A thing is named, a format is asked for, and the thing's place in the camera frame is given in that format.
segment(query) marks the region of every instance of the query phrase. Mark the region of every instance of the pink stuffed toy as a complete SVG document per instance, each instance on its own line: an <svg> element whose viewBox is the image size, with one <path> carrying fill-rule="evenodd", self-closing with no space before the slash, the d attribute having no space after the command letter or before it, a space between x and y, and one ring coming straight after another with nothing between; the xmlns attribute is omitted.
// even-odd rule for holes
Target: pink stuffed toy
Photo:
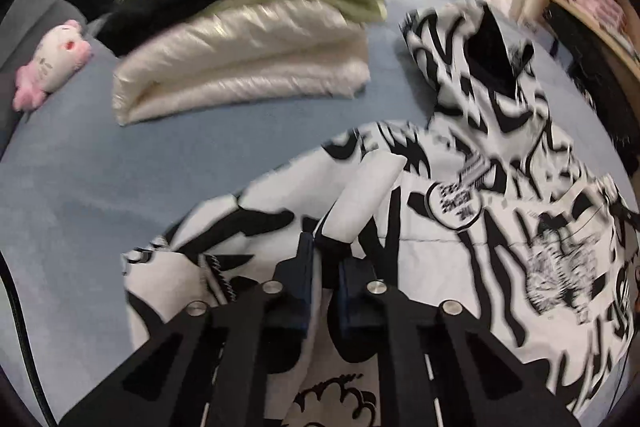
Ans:
<svg viewBox="0 0 640 427"><path fill-rule="evenodd" d="M68 20L44 35L33 60L15 74L14 109L39 108L47 95L60 89L91 58L91 45L82 38L82 26Z"/></svg>

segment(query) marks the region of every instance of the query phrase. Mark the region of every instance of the metal screw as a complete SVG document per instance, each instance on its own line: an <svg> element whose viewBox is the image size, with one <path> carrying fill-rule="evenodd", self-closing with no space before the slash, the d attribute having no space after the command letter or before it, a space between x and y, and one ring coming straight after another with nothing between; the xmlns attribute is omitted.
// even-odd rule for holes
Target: metal screw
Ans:
<svg viewBox="0 0 640 427"><path fill-rule="evenodd" d="M190 314L191 317L199 317L206 313L207 308L207 303L202 301L193 301L187 304L187 313Z"/></svg>
<svg viewBox="0 0 640 427"><path fill-rule="evenodd" d="M282 283L278 281L267 281L262 285L262 291L269 294L276 294L282 291Z"/></svg>
<svg viewBox="0 0 640 427"><path fill-rule="evenodd" d="M444 301L442 309L449 315L460 315L462 313L462 304L458 301Z"/></svg>
<svg viewBox="0 0 640 427"><path fill-rule="evenodd" d="M380 295L386 292L386 284L382 281L371 281L367 284L367 290L369 293L373 293L373 295Z"/></svg>

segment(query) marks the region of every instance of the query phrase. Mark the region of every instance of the bed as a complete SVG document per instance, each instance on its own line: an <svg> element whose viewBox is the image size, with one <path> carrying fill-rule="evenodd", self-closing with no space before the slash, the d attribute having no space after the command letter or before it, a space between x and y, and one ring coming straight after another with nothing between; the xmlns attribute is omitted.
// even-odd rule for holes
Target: bed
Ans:
<svg viewBox="0 0 640 427"><path fill-rule="evenodd" d="M22 119L0 161L0 249L17 282L57 418L131 352L120 254L145 244L203 198L241 188L347 128L374 120L425 124L434 92L412 63L398 22L409 9L452 1L386 0L386 22L368 30L371 82L354 100L270 100L125 128L110 107L117 59L92 41L93 60ZM499 22L508 43L526 36ZM596 174L610 172L635 208L622 162L596 114L541 48L533 68L578 156ZM4 296L0 365L42 418ZM620 363L580 419L583 425L596 426L606 415L621 370Z"/></svg>

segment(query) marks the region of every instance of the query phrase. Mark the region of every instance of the black and white jacket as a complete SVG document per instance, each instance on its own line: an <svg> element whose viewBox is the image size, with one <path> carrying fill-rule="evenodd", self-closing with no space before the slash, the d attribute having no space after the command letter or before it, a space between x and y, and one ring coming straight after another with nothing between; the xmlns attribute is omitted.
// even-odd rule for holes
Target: black and white jacket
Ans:
<svg viewBox="0 0 640 427"><path fill-rule="evenodd" d="M353 255L411 299L460 301L522 362L546 359L548 388L579 415L634 329L627 271L638 247L609 214L617 189L574 156L530 68L532 46L510 60L485 5L412 12L401 30L438 91L428 128L352 129L127 253L134 343L190 301L223 305L269 280L348 189L334 239L353 241ZM332 290L317 286L302 355L270 375L265 418L379 425L376 356L335 341Z"/></svg>

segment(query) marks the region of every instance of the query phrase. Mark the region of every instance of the white puffer jacket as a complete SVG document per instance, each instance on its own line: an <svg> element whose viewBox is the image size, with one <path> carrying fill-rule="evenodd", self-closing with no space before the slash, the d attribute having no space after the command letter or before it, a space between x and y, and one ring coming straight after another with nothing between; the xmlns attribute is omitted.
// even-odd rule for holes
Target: white puffer jacket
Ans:
<svg viewBox="0 0 640 427"><path fill-rule="evenodd" d="M183 22L114 72L119 124L300 94L353 96L369 80L364 28L319 0L276 0Z"/></svg>

